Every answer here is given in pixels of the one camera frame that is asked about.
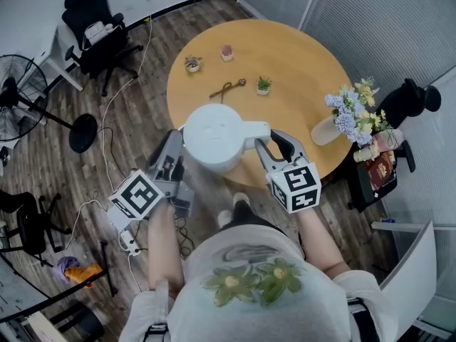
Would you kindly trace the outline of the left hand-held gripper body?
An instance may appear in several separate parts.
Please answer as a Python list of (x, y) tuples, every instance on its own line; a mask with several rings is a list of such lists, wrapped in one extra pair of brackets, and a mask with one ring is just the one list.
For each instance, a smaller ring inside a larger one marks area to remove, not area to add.
[(182, 158), (165, 155), (147, 171), (134, 171), (109, 200), (128, 219), (144, 219), (163, 199), (179, 217), (187, 217), (192, 212), (195, 192), (183, 181), (183, 173)]

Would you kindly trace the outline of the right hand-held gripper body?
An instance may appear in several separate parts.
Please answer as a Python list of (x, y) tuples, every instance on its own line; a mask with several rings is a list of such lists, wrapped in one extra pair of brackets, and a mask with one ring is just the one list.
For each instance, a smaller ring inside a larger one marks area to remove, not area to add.
[(266, 173), (273, 197), (288, 214), (315, 207), (320, 202), (321, 181), (316, 166), (304, 156)]

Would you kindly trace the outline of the white electric kettle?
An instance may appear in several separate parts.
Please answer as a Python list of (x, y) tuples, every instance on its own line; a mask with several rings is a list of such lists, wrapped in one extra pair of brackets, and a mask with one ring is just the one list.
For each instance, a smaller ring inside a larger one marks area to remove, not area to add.
[(211, 103), (196, 109), (183, 127), (190, 156), (207, 169), (226, 173), (237, 166), (254, 140), (268, 142), (271, 128), (264, 121), (244, 121), (227, 105)]

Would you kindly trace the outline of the person's left forearm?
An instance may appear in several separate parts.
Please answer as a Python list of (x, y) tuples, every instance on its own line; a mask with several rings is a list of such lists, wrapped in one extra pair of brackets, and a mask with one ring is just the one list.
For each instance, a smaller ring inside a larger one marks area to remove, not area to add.
[(180, 247), (175, 227), (175, 208), (160, 200), (152, 209), (148, 222), (148, 285), (150, 290), (167, 281), (169, 296), (176, 299), (184, 286)]

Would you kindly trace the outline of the person's right forearm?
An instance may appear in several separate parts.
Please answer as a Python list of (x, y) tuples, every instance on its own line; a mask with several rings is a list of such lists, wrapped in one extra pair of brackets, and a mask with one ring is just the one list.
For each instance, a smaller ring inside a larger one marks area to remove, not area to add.
[(349, 271), (342, 253), (313, 208), (297, 212), (297, 225), (308, 263), (330, 279)]

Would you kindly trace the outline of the white power strip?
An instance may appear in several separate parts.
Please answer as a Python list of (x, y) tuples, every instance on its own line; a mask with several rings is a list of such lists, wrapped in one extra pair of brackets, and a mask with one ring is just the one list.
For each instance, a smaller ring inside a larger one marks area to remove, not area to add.
[(130, 230), (124, 229), (120, 233), (120, 239), (122, 240), (126, 249), (129, 251), (130, 255), (136, 257), (141, 253), (140, 246), (138, 245), (136, 240), (133, 238), (133, 235)]

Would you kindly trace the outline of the person's dark trousers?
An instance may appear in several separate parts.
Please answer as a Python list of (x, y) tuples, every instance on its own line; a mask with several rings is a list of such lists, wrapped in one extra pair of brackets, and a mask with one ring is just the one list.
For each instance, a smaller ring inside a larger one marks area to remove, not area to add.
[(258, 225), (275, 229), (283, 233), (280, 228), (274, 226), (272, 223), (257, 216), (251, 209), (250, 205), (245, 200), (239, 200), (234, 206), (232, 220), (229, 224), (225, 225), (223, 229), (237, 227), (241, 225)]

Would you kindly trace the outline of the blue and yellow flower bouquet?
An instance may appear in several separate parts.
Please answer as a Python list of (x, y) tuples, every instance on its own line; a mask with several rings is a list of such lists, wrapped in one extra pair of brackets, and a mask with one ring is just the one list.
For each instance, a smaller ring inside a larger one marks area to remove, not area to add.
[(375, 106), (374, 95), (378, 91), (372, 78), (362, 78), (353, 87), (343, 85), (336, 95), (325, 97), (325, 105), (331, 108), (336, 129), (359, 147), (370, 145), (374, 133), (393, 128), (384, 110), (379, 114), (368, 110)]

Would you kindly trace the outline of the black standing fan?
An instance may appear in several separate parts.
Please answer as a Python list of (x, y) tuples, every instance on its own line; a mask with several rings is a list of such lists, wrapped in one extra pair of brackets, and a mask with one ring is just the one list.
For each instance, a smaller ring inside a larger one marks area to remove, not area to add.
[(16, 54), (0, 56), (0, 143), (19, 140), (52, 120), (70, 130), (69, 145), (74, 152), (85, 152), (95, 140), (96, 119), (85, 113), (67, 123), (48, 112), (47, 93), (46, 77), (33, 60)]

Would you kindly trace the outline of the small potted plant thin leaves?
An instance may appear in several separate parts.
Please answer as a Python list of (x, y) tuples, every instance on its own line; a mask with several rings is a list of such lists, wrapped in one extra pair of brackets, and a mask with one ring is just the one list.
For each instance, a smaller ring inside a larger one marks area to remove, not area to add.
[(187, 56), (185, 58), (184, 67), (189, 73), (196, 73), (202, 66), (202, 57)]

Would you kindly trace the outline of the red gift box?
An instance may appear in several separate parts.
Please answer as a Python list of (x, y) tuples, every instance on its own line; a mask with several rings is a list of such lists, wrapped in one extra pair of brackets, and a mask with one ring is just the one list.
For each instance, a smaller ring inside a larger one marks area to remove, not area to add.
[(395, 179), (395, 155), (393, 151), (382, 152), (374, 160), (366, 162), (372, 190), (378, 191)]

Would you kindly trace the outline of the pink bag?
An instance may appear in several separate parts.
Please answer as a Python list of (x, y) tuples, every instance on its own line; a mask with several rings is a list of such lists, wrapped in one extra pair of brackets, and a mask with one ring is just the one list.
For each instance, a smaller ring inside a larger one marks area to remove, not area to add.
[(378, 152), (389, 152), (399, 148), (405, 140), (404, 134), (399, 129), (388, 129), (373, 136)]

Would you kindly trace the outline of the orange cloth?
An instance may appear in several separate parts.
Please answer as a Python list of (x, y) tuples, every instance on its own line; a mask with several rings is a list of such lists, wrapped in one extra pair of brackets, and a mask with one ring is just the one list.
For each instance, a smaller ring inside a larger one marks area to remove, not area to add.
[(80, 284), (102, 271), (103, 269), (98, 264), (92, 264), (86, 268), (81, 266), (69, 266), (65, 269), (63, 275), (67, 280)]

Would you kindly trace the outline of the purple cloth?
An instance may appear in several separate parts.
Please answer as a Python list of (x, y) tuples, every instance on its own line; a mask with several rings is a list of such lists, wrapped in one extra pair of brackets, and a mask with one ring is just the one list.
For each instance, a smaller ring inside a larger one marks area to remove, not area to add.
[(71, 267), (79, 267), (80, 263), (74, 256), (63, 256), (53, 266), (54, 274), (63, 281), (68, 281), (65, 275), (67, 269)]

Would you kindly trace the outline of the black mesh office chair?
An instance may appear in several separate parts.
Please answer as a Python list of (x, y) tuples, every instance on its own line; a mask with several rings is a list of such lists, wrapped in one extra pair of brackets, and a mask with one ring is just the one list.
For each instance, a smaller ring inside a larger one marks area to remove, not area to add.
[(7, 247), (0, 249), (0, 255), (5, 253), (23, 251), (36, 259), (41, 266), (52, 267), (46, 260), (42, 258), (42, 254), (46, 251), (45, 234), (51, 244), (51, 248), (55, 253), (61, 252), (63, 247), (57, 247), (54, 243), (52, 230), (58, 233), (69, 235), (71, 229), (62, 229), (51, 221), (51, 215), (61, 195), (57, 193), (47, 210), (44, 209), (43, 202), (46, 200), (44, 196), (36, 199), (30, 192), (23, 192), (17, 195), (10, 195), (7, 192), (0, 190), (0, 211), (12, 214), (16, 213), (17, 227), (7, 230), (5, 238), (9, 241), (10, 238), (17, 234), (21, 239), (21, 246)]

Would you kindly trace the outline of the black office chair with headrest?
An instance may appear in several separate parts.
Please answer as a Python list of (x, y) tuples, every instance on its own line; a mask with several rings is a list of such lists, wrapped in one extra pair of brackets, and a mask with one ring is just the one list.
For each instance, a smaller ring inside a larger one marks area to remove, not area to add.
[[(79, 65), (81, 72), (88, 74), (91, 78), (97, 78), (102, 71), (105, 71), (106, 75), (102, 87), (103, 97), (108, 94), (107, 87), (115, 68), (120, 68), (131, 74), (134, 79), (138, 77), (136, 70), (125, 66), (124, 59), (135, 51), (142, 51), (144, 46), (127, 47), (128, 31), (123, 21), (124, 16), (121, 13), (111, 14), (108, 0), (65, 0), (64, 7), (62, 20), (72, 31), (81, 51), (80, 55), (76, 55), (74, 47), (71, 46), (66, 51), (65, 59), (67, 61), (74, 60)], [(104, 25), (112, 24), (115, 30), (94, 46), (91, 46), (87, 41), (87, 46), (84, 49), (84, 32), (97, 21), (102, 21)]]

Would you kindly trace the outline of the black office chair with boxes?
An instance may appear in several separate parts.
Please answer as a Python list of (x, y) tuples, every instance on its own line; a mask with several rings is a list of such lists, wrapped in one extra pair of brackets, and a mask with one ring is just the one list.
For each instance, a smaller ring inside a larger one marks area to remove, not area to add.
[[(387, 121), (393, 127), (392, 129), (399, 129), (400, 124), (406, 118), (417, 117), (424, 110), (438, 111), (441, 101), (440, 92), (436, 87), (430, 85), (427, 88), (421, 88), (413, 79), (406, 78), (401, 87), (393, 90), (383, 99), (375, 113), (379, 114), (381, 110), (384, 110)], [(360, 151), (352, 150), (348, 157), (348, 164), (343, 175), (347, 180), (350, 192), (349, 209), (357, 209), (359, 212), (363, 212), (366, 207), (382, 199), (397, 187), (396, 167), (398, 159), (406, 159), (409, 172), (414, 172), (416, 169), (413, 152), (405, 139), (399, 148), (392, 150), (395, 155), (395, 179), (378, 191), (372, 190), (366, 162), (374, 160), (381, 154), (378, 152), (375, 142), (374, 145), (375, 150), (372, 155), (367, 150), (365, 151), (367, 154), (365, 161), (356, 161), (356, 158), (361, 156)]]

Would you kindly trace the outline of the person's white flower-print shirt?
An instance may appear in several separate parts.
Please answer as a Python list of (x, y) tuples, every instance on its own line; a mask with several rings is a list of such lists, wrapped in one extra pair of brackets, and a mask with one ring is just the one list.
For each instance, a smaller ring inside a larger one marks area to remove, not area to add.
[(135, 297), (119, 342), (360, 342), (355, 307), (368, 309), (374, 339), (395, 342), (398, 317), (372, 274), (330, 279), (269, 227), (241, 225), (200, 244), (185, 285)]

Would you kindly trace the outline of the white devices on chair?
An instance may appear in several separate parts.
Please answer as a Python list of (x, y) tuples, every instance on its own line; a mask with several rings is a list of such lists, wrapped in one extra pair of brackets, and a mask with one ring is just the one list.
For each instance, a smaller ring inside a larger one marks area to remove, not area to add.
[(97, 21), (90, 25), (84, 32), (83, 48), (86, 49), (87, 41), (91, 46), (104, 39), (106, 36), (114, 32), (115, 27), (112, 24), (104, 25), (102, 21)]

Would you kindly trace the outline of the white desk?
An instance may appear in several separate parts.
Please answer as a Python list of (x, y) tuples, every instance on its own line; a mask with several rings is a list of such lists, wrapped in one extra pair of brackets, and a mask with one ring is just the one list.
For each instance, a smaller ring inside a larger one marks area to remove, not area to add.
[(57, 27), (45, 25), (41, 29), (39, 43), (36, 62), (43, 70), (47, 84), (51, 84), (57, 78), (62, 77), (81, 92), (83, 86), (66, 70), (68, 63), (64, 58), (66, 46), (58, 40)]

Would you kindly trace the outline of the black stool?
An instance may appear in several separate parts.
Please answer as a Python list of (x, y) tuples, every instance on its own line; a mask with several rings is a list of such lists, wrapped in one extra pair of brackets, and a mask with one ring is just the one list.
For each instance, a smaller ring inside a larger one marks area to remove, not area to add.
[(105, 328), (96, 314), (84, 303), (72, 300), (69, 307), (51, 317), (50, 322), (62, 334), (71, 329), (82, 333), (82, 342), (97, 342), (105, 335)]

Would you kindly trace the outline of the white partition board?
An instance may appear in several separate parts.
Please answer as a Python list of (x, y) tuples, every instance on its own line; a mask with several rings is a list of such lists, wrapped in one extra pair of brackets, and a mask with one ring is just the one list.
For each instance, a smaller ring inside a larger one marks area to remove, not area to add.
[(373, 222), (373, 229), (416, 234), (410, 248), (380, 285), (398, 313), (402, 335), (425, 310), (437, 288), (437, 256), (433, 224)]

